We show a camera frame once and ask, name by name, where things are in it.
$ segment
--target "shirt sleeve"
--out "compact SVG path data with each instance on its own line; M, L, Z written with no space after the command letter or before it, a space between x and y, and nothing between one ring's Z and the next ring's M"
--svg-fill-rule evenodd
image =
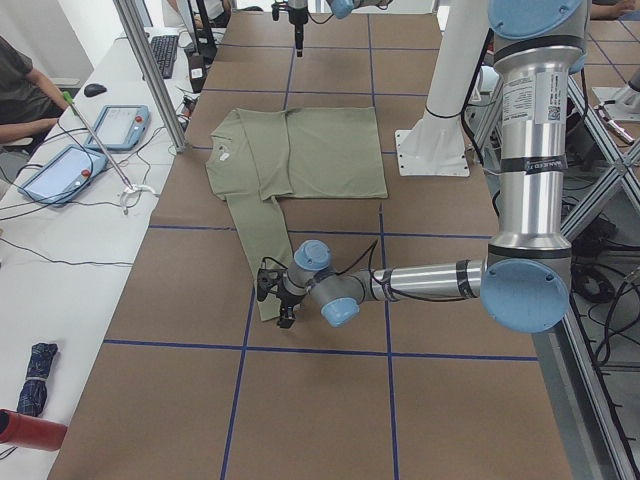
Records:
M13 48L9 42L2 37L0 37L0 49L4 53L3 56L6 58L7 62L9 62L23 75L26 75L33 70L33 62L31 59Z

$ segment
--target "tablet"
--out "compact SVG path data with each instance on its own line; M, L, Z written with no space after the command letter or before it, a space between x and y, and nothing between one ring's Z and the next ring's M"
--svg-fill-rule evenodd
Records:
M105 105L93 130L107 150L126 152L142 138L149 123L149 109L145 105ZM85 147L100 150L92 136Z
M102 153L69 145L18 191L37 202L61 206L84 190L106 163Z

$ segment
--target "blue joint cap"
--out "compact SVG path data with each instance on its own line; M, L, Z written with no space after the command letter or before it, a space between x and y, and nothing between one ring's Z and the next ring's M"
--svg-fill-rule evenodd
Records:
M353 11L353 0L333 0L331 12L337 19L343 19Z
M489 24L508 40L539 37L562 25L583 0L491 0Z
M576 60L576 63L571 65L571 68L569 68L569 75L573 75L574 73L578 73L580 70L582 70L586 62L587 54L583 53L582 56L578 60Z
M332 327L341 327L358 313L358 302L351 297L338 298L327 303L320 311Z
M553 327L569 309L569 291L562 278L540 262L520 258L487 269L480 299L498 323L523 333Z
M293 254L293 259L303 270L319 272L331 264L331 250L320 240L307 240Z

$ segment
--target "gray t-shirt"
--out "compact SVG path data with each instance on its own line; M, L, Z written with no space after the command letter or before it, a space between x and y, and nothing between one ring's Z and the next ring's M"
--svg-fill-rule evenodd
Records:
M31 59L0 37L0 125L43 118L53 102L25 79L33 69Z

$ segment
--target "cardboard table surface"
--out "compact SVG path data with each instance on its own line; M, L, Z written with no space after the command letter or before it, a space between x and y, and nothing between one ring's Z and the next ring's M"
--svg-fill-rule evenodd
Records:
M366 304L340 329L311 302L290 330L258 320L204 170L232 108L376 108L389 198L281 203L292 244L327 242L337 267L375 239L375 268L483 258L497 230L481 168L397 172L394 131L422 116L436 18L306 33L299 59L286 19L233 15L50 478L571 478L530 337L478 301Z

